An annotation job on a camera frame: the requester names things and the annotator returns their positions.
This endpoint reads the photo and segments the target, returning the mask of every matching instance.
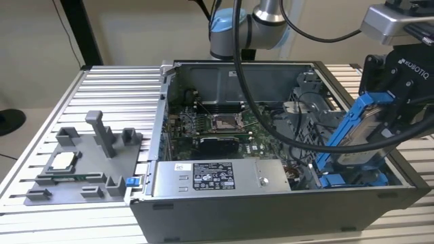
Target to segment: aluminum extrusion table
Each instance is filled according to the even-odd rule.
[[[360,70],[327,65],[351,94],[357,96]],[[149,137],[158,99],[158,67],[98,66],[81,71],[41,129],[0,184],[0,243],[146,243],[129,207],[122,202],[23,206],[23,194],[55,147],[59,127],[91,133],[87,110],[103,112],[113,132],[125,127],[144,134],[136,174],[145,173]],[[397,147],[434,189],[434,138]],[[407,209],[392,210],[361,232],[293,236],[225,243],[434,243],[434,190]]]

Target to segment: robotiq logo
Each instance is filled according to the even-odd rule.
[[[413,70],[415,73],[417,73],[423,77],[424,80],[427,80],[428,73],[417,65],[415,65],[409,61],[405,61],[403,58],[397,61],[397,63],[407,66],[411,70]]]

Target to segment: black cable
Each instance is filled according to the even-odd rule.
[[[282,16],[282,19],[286,23],[286,25],[292,28],[292,30],[294,30],[296,33],[298,33],[302,37],[305,37],[306,39],[312,40],[312,41],[316,41],[316,42],[322,42],[322,43],[333,43],[333,42],[339,42],[339,41],[343,41],[345,39],[348,39],[349,37],[355,36],[356,34],[360,33],[360,30],[355,30],[353,32],[345,34],[344,36],[341,37],[337,37],[337,38],[333,38],[333,39],[322,39],[322,38],[318,38],[318,37],[313,37],[312,35],[306,34],[305,32],[302,32],[290,22],[289,18],[286,17],[285,15],[285,12],[284,12],[284,8],[282,8],[282,0],[278,0],[278,7],[280,7],[280,12],[281,12],[281,16]]]
[[[201,12],[202,12],[202,14],[205,16],[205,19],[209,21],[210,20],[210,16],[209,16],[208,9],[205,8],[205,5],[202,3],[202,0],[190,0],[190,1],[193,1],[198,5],[200,10],[201,10]]]
[[[388,138],[384,138],[380,141],[352,145],[352,146],[318,146],[318,145],[310,145],[301,142],[297,142],[296,140],[292,140],[290,138],[286,138],[284,135],[281,135],[265,122],[256,104],[253,102],[246,83],[245,83],[245,77],[244,72],[241,68],[241,60],[240,60],[240,54],[238,54],[238,13],[240,13],[240,4],[241,0],[233,0],[233,13],[232,13],[232,55],[233,55],[233,66],[236,70],[236,76],[238,81],[238,86],[241,88],[244,98],[246,101],[246,104],[249,106],[249,110],[252,114],[254,115],[258,124],[262,126],[264,130],[269,133],[270,136],[273,136],[278,141],[281,141],[284,144],[290,145],[293,147],[297,147],[304,150],[317,151],[320,153],[331,153],[331,154],[351,154],[351,153],[360,153],[363,151],[371,151],[381,149],[387,146],[396,145],[400,142],[411,139],[417,134],[424,132],[428,128],[431,128],[431,125],[434,124],[434,115],[431,115],[427,119],[421,120],[420,122],[415,123],[409,129],[403,131],[400,134],[393,135]]]
[[[3,155],[3,154],[0,154],[0,156],[2,156],[2,157],[5,157],[5,158],[9,158],[9,159],[13,159],[13,160],[18,160],[17,158],[13,158],[13,157],[10,157],[10,156],[7,156],[7,155]]]
[[[78,60],[78,58],[75,56],[75,53],[74,53],[74,50],[73,50],[70,36],[69,36],[67,30],[66,30],[66,27],[65,27],[65,25],[62,23],[62,20],[61,20],[61,17],[59,17],[59,13],[58,13],[58,9],[57,9],[57,5],[54,3],[54,0],[51,0],[51,2],[53,2],[53,5],[54,5],[54,9],[55,9],[57,17],[58,17],[58,20],[59,20],[59,23],[61,23],[61,26],[62,26],[62,30],[65,31],[66,36],[67,36],[67,41],[69,41],[69,46],[70,46],[71,54],[74,56],[75,62],[78,63],[78,69],[79,69],[81,68],[81,63],[79,63],[79,60]]]
[[[221,0],[213,0],[212,7],[210,7],[210,18],[208,22],[208,39],[210,38],[210,26],[214,18],[214,13],[217,12],[220,5],[221,5]]]

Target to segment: circuit board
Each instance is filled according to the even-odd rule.
[[[264,117],[268,111],[258,106]],[[185,107],[169,116],[172,160],[286,159],[282,145],[268,135],[248,109],[198,114]]]

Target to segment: black floor stand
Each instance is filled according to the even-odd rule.
[[[25,122],[25,114],[21,110],[6,109],[0,111],[0,136],[17,130]]]

